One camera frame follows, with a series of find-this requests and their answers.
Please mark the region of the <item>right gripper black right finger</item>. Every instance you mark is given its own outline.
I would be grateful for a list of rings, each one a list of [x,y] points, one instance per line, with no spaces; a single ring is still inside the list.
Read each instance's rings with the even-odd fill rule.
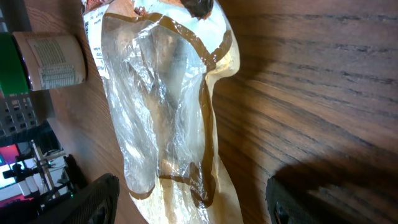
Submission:
[[[313,186],[299,176],[274,175],[267,181],[266,200],[272,223],[354,223],[356,219],[308,192]]]

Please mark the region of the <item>green lid jar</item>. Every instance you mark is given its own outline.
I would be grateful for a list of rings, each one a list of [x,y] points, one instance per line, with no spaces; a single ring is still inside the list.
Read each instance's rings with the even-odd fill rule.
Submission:
[[[85,58],[75,36],[49,32],[1,33],[4,95],[63,88],[85,80]]]

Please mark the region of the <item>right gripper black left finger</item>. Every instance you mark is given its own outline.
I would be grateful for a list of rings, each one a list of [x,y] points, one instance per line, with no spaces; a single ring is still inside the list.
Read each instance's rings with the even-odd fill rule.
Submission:
[[[31,222],[114,224],[119,193],[119,179],[113,174],[106,173]]]

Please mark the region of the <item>beige brown snack pouch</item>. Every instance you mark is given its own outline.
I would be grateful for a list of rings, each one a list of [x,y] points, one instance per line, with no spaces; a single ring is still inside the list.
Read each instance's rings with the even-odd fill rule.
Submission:
[[[218,153],[215,83],[239,48],[217,1],[83,1],[129,196],[149,223],[241,223]]]

